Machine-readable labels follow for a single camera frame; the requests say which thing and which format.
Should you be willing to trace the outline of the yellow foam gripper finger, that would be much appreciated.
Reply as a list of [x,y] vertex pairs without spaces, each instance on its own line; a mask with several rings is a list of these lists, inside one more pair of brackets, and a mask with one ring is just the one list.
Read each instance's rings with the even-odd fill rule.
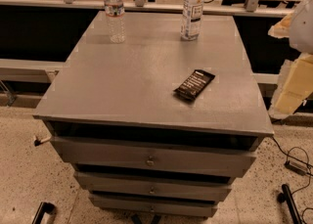
[[292,13],[284,16],[279,22],[275,23],[268,30],[268,35],[274,38],[289,38]]
[[285,119],[313,93],[313,55],[301,53],[295,61],[285,60],[277,89],[268,110],[274,119]]

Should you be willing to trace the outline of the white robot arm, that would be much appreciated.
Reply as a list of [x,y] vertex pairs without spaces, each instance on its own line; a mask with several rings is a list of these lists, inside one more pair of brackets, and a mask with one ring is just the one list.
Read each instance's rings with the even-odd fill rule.
[[291,14],[271,26],[268,34],[287,38],[300,55],[281,66],[278,87],[271,100],[269,114],[284,119],[294,114],[313,93],[313,0],[302,0]]

